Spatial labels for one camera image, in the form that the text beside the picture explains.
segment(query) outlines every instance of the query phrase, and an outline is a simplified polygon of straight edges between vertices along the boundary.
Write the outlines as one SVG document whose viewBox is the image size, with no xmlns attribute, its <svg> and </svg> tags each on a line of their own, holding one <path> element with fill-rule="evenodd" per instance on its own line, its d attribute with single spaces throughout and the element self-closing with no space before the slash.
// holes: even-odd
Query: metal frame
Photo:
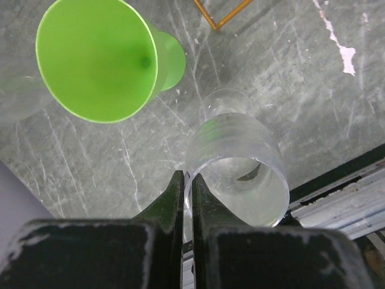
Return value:
<svg viewBox="0 0 385 289">
<path fill-rule="evenodd" d="M 209 22 L 212 29 L 214 29 L 215 31 L 219 31 L 219 29 L 221 29 L 223 25 L 228 23 L 228 21 L 230 21 L 235 15 L 237 15 L 239 12 L 241 12 L 248 4 L 253 2 L 253 0 L 244 0 L 233 11 L 231 11 L 225 18 L 220 20 L 218 24 L 215 24 L 215 22 L 212 20 L 212 17 L 206 11 L 205 7 L 200 2 L 200 0 L 194 0 L 194 2 L 197 4 L 199 10 L 202 12 L 203 16 Z"/>
<path fill-rule="evenodd" d="M 385 228 L 385 163 L 357 182 L 291 214 L 304 227 L 335 229 L 352 240 Z"/>
<path fill-rule="evenodd" d="M 183 172 L 131 220 L 26 224 L 0 264 L 0 288 L 178 289 L 182 275 Z M 342 233 L 253 228 L 192 182 L 196 289 L 372 288 L 360 253 Z"/>
</svg>

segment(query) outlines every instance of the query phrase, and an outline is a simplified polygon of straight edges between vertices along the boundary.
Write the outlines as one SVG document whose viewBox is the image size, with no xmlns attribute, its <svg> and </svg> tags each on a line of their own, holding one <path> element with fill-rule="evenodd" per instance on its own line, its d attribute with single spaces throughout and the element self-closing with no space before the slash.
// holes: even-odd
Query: transparent cup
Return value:
<svg viewBox="0 0 385 289">
<path fill-rule="evenodd" d="M 185 205 L 192 215 L 191 185 L 198 173 L 229 210 L 251 226 L 275 226 L 289 206 L 282 155 L 270 132 L 253 117 L 241 92 L 213 92 L 200 109 L 200 129 L 186 152 Z"/>
<path fill-rule="evenodd" d="M 53 100 L 35 59 L 0 57 L 0 126 L 26 119 Z"/>
</svg>

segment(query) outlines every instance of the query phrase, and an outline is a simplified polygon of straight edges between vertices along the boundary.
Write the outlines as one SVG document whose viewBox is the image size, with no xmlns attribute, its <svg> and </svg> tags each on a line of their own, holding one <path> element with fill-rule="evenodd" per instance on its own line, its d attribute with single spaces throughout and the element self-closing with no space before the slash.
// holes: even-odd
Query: orange metal rod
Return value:
<svg viewBox="0 0 385 289">
<path fill-rule="evenodd" d="M 233 11 L 231 11 L 225 18 L 223 18 L 218 25 L 216 25 L 217 30 L 221 29 L 223 25 L 228 23 L 229 20 L 231 20 L 232 17 L 237 15 L 243 8 L 245 8 L 248 4 L 253 2 L 253 0 L 245 0 L 243 3 L 239 4 L 238 7 L 236 7 Z"/>
<path fill-rule="evenodd" d="M 211 25 L 212 29 L 218 31 L 223 25 L 228 23 L 229 20 L 231 20 L 235 15 L 237 15 L 243 8 L 245 8 L 248 4 L 253 2 L 253 0 L 244 0 L 243 3 L 239 4 L 233 11 L 231 11 L 225 18 L 223 18 L 219 24 L 215 24 L 215 22 L 211 19 L 209 13 L 206 11 L 205 7 L 202 5 L 200 0 L 194 0 L 194 2 L 197 4 L 199 10 L 202 12 L 206 20 Z"/>
<path fill-rule="evenodd" d="M 206 20 L 210 23 L 212 29 L 214 30 L 217 30 L 217 26 L 216 24 L 214 23 L 214 21 L 211 19 L 209 13 L 207 13 L 206 9 L 204 8 L 204 6 L 202 5 L 202 3 L 199 1 L 199 0 L 194 0 L 195 4 L 197 4 L 199 10 L 202 12 L 202 14 L 204 15 L 204 17 L 206 18 Z"/>
</svg>

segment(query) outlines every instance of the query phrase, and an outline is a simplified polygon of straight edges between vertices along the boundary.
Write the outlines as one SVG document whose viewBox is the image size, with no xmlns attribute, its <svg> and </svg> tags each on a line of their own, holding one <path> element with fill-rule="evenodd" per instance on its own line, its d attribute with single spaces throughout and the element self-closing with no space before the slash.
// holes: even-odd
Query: gray marble floor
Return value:
<svg viewBox="0 0 385 289">
<path fill-rule="evenodd" d="M 34 38 L 52 3 L 1 1 L 1 78 L 15 63 L 38 77 Z M 0 127 L 0 159 L 55 216 L 143 210 L 183 169 L 202 99 L 217 88 L 250 97 L 279 143 L 290 188 L 385 142 L 385 1 L 254 0 L 220 33 L 193 0 L 129 3 L 183 44 L 188 67 L 175 88 L 113 125 L 53 101 Z M 205 1 L 215 20 L 235 5 Z"/>
</svg>

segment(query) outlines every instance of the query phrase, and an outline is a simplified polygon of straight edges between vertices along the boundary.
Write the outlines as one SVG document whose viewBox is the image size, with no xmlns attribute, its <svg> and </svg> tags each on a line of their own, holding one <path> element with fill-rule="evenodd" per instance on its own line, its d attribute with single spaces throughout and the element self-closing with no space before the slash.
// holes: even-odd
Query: green plastic cup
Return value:
<svg viewBox="0 0 385 289">
<path fill-rule="evenodd" d="M 122 0 L 59 0 L 37 30 L 40 73 L 55 99 L 85 120 L 113 123 L 183 77 L 186 58 Z"/>
</svg>

